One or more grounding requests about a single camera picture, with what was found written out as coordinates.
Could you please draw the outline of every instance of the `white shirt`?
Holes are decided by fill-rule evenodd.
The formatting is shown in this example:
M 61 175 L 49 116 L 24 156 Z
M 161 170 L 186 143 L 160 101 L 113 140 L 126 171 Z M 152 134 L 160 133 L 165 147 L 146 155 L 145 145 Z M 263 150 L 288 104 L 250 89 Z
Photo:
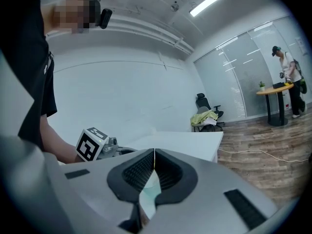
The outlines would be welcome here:
M 282 69 L 284 71 L 285 74 L 287 74 L 291 79 L 292 82 L 301 80 L 301 75 L 299 73 L 299 71 L 297 69 L 294 70 L 294 72 L 292 73 L 292 75 L 290 76 L 290 68 L 291 68 L 291 62 L 294 61 L 293 57 L 291 56 L 291 54 L 289 52 L 286 52 L 286 54 L 284 53 L 284 59 L 282 61 L 282 59 L 279 59 Z

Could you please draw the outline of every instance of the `black office chair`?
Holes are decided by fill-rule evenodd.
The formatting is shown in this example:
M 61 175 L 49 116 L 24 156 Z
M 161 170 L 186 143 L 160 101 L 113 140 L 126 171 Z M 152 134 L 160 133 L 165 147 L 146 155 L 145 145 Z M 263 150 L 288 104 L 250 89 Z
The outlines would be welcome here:
M 203 93 L 197 94 L 196 105 L 197 105 L 198 108 L 200 108 L 200 107 L 208 107 L 208 109 L 211 110 L 209 102 L 208 102 L 207 98 L 205 98 L 205 95 Z M 221 107 L 221 105 L 214 106 L 214 107 L 215 107 L 215 114 L 218 115 L 218 119 L 221 118 L 223 116 L 223 114 L 224 114 L 223 111 L 219 111 L 218 110 L 218 107 Z M 216 123 L 216 127 L 219 127 L 220 130 L 222 131 L 223 129 L 220 126 L 220 124 L 223 124 L 223 126 L 225 126 L 225 122 L 217 121 L 217 123 Z

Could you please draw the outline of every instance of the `person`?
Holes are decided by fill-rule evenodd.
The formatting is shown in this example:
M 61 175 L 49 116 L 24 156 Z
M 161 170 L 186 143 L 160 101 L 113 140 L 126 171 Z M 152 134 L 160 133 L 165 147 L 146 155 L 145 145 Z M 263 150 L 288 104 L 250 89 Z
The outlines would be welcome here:
M 289 95 L 292 105 L 292 117 L 297 118 L 300 116 L 300 112 L 305 113 L 307 110 L 306 103 L 300 97 L 300 80 L 301 75 L 296 69 L 296 64 L 293 57 L 289 52 L 284 52 L 280 47 L 274 46 L 272 48 L 272 56 L 279 57 L 280 65 L 283 69 L 285 77 L 290 79 L 294 86 L 289 89 Z
M 81 33 L 93 27 L 100 20 L 100 3 L 98 0 L 61 0 L 41 6 L 40 0 L 18 1 L 23 2 L 18 11 L 7 12 L 4 17 L 10 25 L 5 28 L 7 37 L 1 39 L 4 57 L 34 99 L 18 135 L 54 154 L 63 163 L 82 161 L 75 146 L 66 143 L 47 120 L 57 112 L 57 107 L 54 62 L 45 35 L 52 30 Z

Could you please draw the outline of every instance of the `black table base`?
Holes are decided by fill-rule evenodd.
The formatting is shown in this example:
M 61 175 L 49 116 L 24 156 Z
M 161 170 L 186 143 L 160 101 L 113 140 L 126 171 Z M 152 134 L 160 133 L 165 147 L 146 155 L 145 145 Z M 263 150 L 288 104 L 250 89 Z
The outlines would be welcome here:
M 265 95 L 268 107 L 268 123 L 274 127 L 285 126 L 288 123 L 288 120 L 285 118 L 283 93 L 278 92 L 277 98 L 279 107 L 279 117 L 271 117 L 269 95 Z

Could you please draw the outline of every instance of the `black pants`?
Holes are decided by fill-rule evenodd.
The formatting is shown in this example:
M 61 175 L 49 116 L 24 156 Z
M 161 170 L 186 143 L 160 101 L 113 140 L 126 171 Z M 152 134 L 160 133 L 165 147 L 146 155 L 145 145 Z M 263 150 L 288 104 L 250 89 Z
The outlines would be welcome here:
M 295 81 L 293 87 L 289 90 L 289 95 L 291 97 L 292 103 L 292 113 L 294 115 L 299 115 L 299 109 L 304 111 L 306 106 L 305 102 L 300 97 L 300 81 Z

